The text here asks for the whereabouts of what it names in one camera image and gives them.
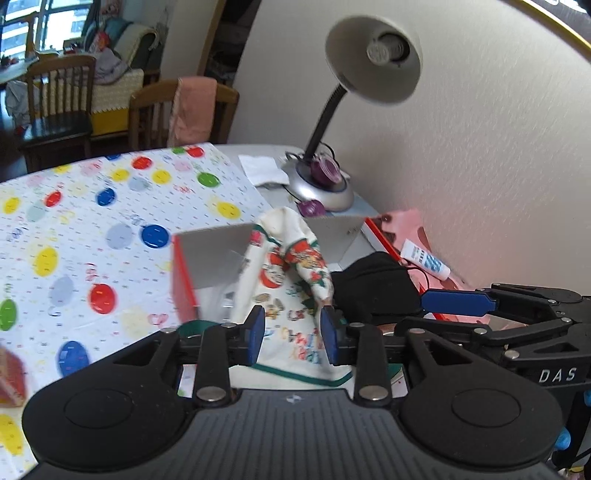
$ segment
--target desk lamp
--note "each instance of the desk lamp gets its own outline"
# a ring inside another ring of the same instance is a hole
[[[353,205],[353,189],[338,163],[317,150],[345,93],[393,105],[411,96],[421,74],[421,51],[399,28],[373,17],[338,22],[326,39],[326,59],[339,84],[330,96],[303,155],[288,154],[283,167],[288,192],[301,201],[319,200],[326,210]]]

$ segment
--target red balloon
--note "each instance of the red balloon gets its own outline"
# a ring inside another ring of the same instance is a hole
[[[202,157],[205,155],[205,151],[201,147],[189,148],[187,153],[192,157]]]
[[[45,197],[45,206],[46,207],[55,207],[61,200],[61,192],[56,190],[55,192],[50,193],[47,197]]]
[[[136,170],[145,170],[152,166],[152,160],[148,157],[138,157],[131,163],[131,166]]]
[[[117,304],[117,295],[115,291],[104,283],[99,283],[92,287],[88,294],[88,303],[96,313],[106,315],[111,313]]]

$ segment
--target cloth with green trim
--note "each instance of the cloth with green trim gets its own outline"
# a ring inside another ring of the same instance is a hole
[[[317,385],[338,387],[349,366],[328,362],[319,306],[332,302],[330,273],[316,236],[290,208],[263,214],[251,233],[232,321],[243,323],[256,304],[265,309],[265,336],[254,368]]]

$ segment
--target floor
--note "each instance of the floor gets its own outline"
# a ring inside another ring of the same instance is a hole
[[[18,151],[20,138],[14,135],[12,118],[8,116],[4,106],[4,91],[0,92],[0,183],[27,174],[25,159]],[[92,142],[92,156],[102,157],[116,153],[128,152],[127,137],[110,138]],[[84,159],[83,148],[62,149],[48,155],[44,161],[47,168],[57,167]]]

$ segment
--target white tube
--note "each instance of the white tube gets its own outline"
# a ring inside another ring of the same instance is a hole
[[[447,265],[426,250],[416,246],[408,238],[404,241],[400,256],[421,267],[439,280],[447,280],[451,270]]]

